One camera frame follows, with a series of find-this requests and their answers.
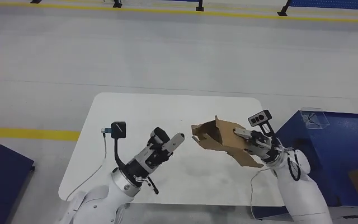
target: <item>cardboard box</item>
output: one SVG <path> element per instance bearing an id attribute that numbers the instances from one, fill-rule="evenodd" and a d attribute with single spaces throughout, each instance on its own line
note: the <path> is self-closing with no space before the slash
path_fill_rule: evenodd
<path id="1" fill-rule="evenodd" d="M 243 127 L 237 123 L 219 120 L 215 116 L 215 120 L 210 122 L 192 125 L 192 138 L 206 150 L 227 152 L 241 166 L 263 167 L 263 164 L 258 164 L 249 153 L 244 151 L 245 148 L 248 148 L 247 142 L 234 134 L 234 128 Z"/>
<path id="2" fill-rule="evenodd" d="M 358 192 L 358 170 L 349 172 L 349 177 L 351 178 L 352 183 Z"/>

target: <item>clear plastic box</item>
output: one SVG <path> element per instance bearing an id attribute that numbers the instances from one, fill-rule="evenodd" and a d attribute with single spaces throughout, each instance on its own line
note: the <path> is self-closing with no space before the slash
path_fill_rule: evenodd
<path id="1" fill-rule="evenodd" d="M 300 112 L 307 129 L 323 129 L 329 126 L 321 108 L 302 108 Z"/>

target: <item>concrete floor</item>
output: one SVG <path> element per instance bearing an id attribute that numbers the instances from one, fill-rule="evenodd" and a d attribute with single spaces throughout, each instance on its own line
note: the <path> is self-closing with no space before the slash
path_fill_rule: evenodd
<path id="1" fill-rule="evenodd" d="M 358 113 L 357 38 L 349 23 L 0 7 L 0 127 L 81 130 L 100 92 L 254 97 L 276 130 L 302 107 Z M 54 222 L 75 144 L 0 143 L 37 166 L 11 223 Z M 134 205 L 124 216 L 157 222 L 261 223 L 246 207 Z"/>

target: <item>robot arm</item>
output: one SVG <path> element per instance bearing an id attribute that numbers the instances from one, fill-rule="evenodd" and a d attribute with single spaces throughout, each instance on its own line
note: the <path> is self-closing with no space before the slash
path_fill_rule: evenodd
<path id="1" fill-rule="evenodd" d="M 251 126 L 259 125 L 265 134 L 242 128 L 233 131 L 248 142 L 249 147 L 245 150 L 258 156 L 277 177 L 284 204 L 296 223 L 332 224 L 327 203 L 316 182 L 308 176 L 307 158 L 300 150 L 281 144 L 269 124 L 271 118 L 268 110 L 249 118 Z M 264 124 L 269 127 L 269 132 L 264 131 Z"/>
<path id="2" fill-rule="evenodd" d="M 125 138 L 125 123 L 114 122 L 111 128 L 102 130 L 103 135 L 111 133 L 116 141 Z M 134 199 L 143 182 L 151 186 L 156 194 L 158 189 L 149 175 L 173 155 L 174 150 L 184 141 L 184 134 L 178 133 L 173 138 L 156 128 L 150 134 L 147 146 L 126 165 L 119 157 L 116 167 L 108 174 L 108 185 L 93 188 L 88 193 L 78 192 L 59 221 L 59 224 L 112 224 L 118 223 L 123 205 Z"/>

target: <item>black post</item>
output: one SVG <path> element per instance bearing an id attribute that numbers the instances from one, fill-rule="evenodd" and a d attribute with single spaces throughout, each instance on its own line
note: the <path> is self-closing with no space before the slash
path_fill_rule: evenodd
<path id="1" fill-rule="evenodd" d="M 121 8 L 122 7 L 122 1 L 121 0 L 114 0 L 113 8 Z"/>
<path id="2" fill-rule="evenodd" d="M 196 7 L 197 12 L 203 12 L 204 8 L 202 7 L 202 0 L 199 0 L 199 6 Z"/>
<path id="3" fill-rule="evenodd" d="M 277 14 L 279 14 L 279 16 L 287 16 L 286 11 L 289 8 L 290 4 L 291 4 L 291 0 L 287 0 L 286 5 L 282 7 L 281 12 L 277 12 Z"/>

